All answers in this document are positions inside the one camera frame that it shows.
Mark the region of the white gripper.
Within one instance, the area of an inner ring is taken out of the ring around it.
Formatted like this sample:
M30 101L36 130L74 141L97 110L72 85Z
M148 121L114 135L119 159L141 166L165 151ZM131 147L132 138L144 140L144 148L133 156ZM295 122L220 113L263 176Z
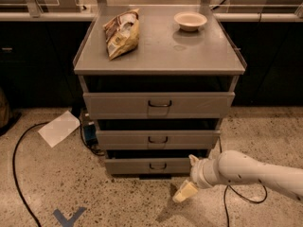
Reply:
M188 158L191 165L190 181L184 180L172 197L174 202L182 202L192 197L198 192L198 187L206 189L220 183L219 172L215 160L210 160L208 158L199 159L192 154L190 154Z

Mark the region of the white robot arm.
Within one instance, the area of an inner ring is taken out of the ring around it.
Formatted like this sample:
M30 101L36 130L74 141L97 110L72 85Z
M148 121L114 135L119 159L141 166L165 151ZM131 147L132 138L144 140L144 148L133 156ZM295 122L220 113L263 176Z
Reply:
M239 151L226 150L216 159L198 159L190 154L190 178L185 180L173 196L182 202L200 189L218 184L237 185L260 183L289 197L303 201L303 169L277 166L257 161Z

